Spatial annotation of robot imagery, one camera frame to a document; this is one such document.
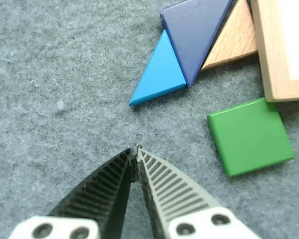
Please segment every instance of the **gray felt surface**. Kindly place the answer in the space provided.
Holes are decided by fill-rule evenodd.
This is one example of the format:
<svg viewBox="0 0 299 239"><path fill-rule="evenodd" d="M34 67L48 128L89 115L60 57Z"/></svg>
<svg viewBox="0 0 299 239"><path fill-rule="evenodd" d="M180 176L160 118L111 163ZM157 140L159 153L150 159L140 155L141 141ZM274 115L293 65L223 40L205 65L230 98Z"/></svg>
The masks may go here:
<svg viewBox="0 0 299 239"><path fill-rule="evenodd" d="M277 104L295 159L233 179L206 120L263 96L257 56L201 73L190 89L128 106L162 32L159 11L175 2L0 0L0 239L138 143L262 238L299 239L299 102ZM152 238L138 184L122 238Z"/></svg>

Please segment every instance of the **dark blue triangle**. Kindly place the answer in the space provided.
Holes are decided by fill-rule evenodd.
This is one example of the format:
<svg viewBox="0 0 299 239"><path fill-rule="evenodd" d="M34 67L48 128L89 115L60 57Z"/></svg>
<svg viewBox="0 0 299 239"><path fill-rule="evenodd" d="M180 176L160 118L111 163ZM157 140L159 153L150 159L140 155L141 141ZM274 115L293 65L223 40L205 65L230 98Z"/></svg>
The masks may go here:
<svg viewBox="0 0 299 239"><path fill-rule="evenodd" d="M189 86L205 61L232 0L186 0L160 13Z"/></svg>
<svg viewBox="0 0 299 239"><path fill-rule="evenodd" d="M185 86L186 81L164 30L129 105L138 105Z"/></svg>

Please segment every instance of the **square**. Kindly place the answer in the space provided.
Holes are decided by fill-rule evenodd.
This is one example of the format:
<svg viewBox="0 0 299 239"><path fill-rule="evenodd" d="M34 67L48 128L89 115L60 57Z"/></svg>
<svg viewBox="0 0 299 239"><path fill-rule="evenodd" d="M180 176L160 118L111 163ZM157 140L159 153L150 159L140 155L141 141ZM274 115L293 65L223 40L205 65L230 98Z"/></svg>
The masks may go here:
<svg viewBox="0 0 299 239"><path fill-rule="evenodd" d="M228 176L294 157L275 103L256 99L207 116Z"/></svg>

